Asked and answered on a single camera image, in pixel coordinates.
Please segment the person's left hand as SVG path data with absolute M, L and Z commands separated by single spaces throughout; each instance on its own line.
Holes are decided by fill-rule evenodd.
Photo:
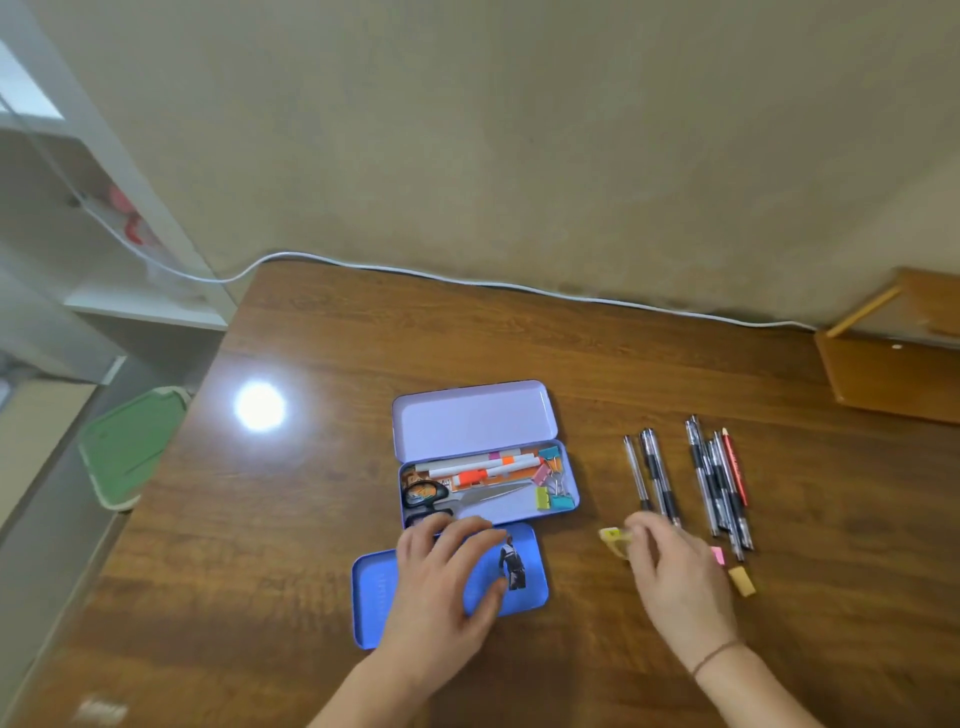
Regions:
M 451 578 L 437 565 L 437 540 L 453 521 L 457 519 L 438 513 L 413 526 L 413 558 L 398 571 L 390 614 L 376 650 L 439 652 L 464 668 L 486 641 L 495 622 L 468 624 L 465 615 L 463 591 L 470 577 Z M 505 530 L 493 528 L 493 548 L 506 539 Z

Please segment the person's right hand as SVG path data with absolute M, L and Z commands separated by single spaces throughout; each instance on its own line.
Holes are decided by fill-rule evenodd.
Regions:
M 665 516 L 635 512 L 631 536 L 648 536 L 652 586 L 640 600 L 652 625 L 692 675 L 702 661 L 740 643 L 731 586 L 711 548 Z

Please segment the person's right forearm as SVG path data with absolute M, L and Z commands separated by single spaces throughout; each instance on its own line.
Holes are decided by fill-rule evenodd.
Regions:
M 692 677 L 727 728 L 825 728 L 741 642 L 717 649 Z

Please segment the person's left forearm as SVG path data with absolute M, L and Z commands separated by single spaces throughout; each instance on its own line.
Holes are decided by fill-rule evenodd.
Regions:
M 354 667 L 306 728 L 403 728 L 461 669 L 440 652 L 380 647 Z

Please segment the blue tin pencil case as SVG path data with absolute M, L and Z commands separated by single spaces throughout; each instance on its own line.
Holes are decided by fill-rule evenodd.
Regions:
M 533 527 L 524 522 L 502 525 L 510 537 L 488 550 L 466 581 L 462 603 L 472 615 L 487 590 L 506 578 L 507 590 L 498 615 L 509 616 L 543 607 L 549 598 L 545 561 Z M 399 567 L 394 549 L 359 557 L 351 570 L 352 624 L 356 645 L 378 647 L 398 587 Z

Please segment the white marker with orange band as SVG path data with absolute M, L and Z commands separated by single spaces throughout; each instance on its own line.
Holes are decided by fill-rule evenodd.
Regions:
M 462 473 L 479 472 L 480 479 L 492 476 L 494 471 L 498 473 L 510 472 L 511 469 L 530 468 L 541 462 L 541 457 L 535 453 L 517 452 L 514 454 L 502 455 L 500 457 L 486 459 L 467 459 L 465 462 L 456 464 L 447 464 L 441 467 L 432 467 L 427 469 L 427 474 L 432 479 L 446 479 L 459 476 Z

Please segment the white pen with pink band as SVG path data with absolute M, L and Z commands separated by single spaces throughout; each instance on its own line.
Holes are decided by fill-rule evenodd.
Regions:
M 491 460 L 501 460 L 504 457 L 516 457 L 522 454 L 520 447 L 514 447 L 506 450 L 492 451 L 487 453 L 478 453 L 474 455 L 464 455 L 456 458 L 447 458 L 433 460 L 429 462 L 414 464 L 413 470 L 418 473 L 429 473 L 433 470 L 442 470 L 457 466 L 467 466 L 467 469 L 479 467 L 479 464 Z

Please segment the row of black clear pens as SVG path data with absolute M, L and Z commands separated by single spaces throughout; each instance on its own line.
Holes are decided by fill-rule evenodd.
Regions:
M 747 509 L 744 508 L 731 477 L 721 429 L 708 432 L 698 415 L 690 415 L 683 424 L 693 475 L 706 516 L 709 534 L 726 538 L 737 564 L 746 562 L 755 549 Z M 622 438 L 630 473 L 642 512 L 657 512 L 674 526 L 683 519 L 676 491 L 666 467 L 666 457 L 653 428 Z

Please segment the open purple tin pencil case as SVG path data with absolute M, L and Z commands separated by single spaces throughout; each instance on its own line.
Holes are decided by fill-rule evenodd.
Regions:
M 563 471 L 553 472 L 544 486 L 553 492 L 570 492 L 579 504 L 569 511 L 538 512 L 536 485 L 462 510 L 459 518 L 479 516 L 496 526 L 573 511 L 581 504 L 570 456 L 559 434 L 560 427 L 546 385 L 535 380 L 486 384 L 459 389 L 405 394 L 392 407 L 394 454 L 400 462 L 400 491 L 416 481 L 437 480 L 414 471 L 418 463 L 521 448 L 536 454 L 558 446 Z

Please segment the red pen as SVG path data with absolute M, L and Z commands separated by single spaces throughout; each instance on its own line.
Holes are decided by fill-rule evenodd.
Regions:
M 730 431 L 726 427 L 721 429 L 722 443 L 725 449 L 726 461 L 728 463 L 732 482 L 738 493 L 741 504 L 744 508 L 749 507 L 749 497 L 746 490 L 746 483 L 740 466 L 739 458 L 735 449 L 734 440 Z

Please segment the green plastic stool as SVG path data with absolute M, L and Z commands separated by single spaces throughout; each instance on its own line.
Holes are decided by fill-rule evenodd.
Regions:
M 78 452 L 102 508 L 131 511 L 191 403 L 183 387 L 156 387 L 92 419 Z

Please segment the brown wooden board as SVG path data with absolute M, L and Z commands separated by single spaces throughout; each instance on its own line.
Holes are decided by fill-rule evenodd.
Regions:
M 889 307 L 906 333 L 856 332 Z M 838 404 L 960 427 L 960 273 L 897 268 L 814 341 Z

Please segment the white shelf unit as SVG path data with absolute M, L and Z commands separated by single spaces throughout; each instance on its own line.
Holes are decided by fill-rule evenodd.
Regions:
M 90 317 L 222 332 L 235 310 L 28 0 L 0 0 L 0 360 L 107 383 L 128 349 Z

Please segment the red object on shelf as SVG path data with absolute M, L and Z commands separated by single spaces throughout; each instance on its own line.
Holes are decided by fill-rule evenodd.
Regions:
M 124 235 L 134 246 L 145 247 L 150 242 L 150 226 L 140 215 L 138 209 L 115 184 L 111 183 L 107 199 L 117 213 L 125 216 Z

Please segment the black handled scissors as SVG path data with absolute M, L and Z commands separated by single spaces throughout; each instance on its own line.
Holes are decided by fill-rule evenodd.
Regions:
M 531 479 L 523 479 L 492 486 L 452 491 L 450 487 L 437 480 L 415 481 L 402 490 L 403 528 L 412 528 L 437 513 L 457 519 L 461 512 L 467 508 L 486 504 L 533 485 Z

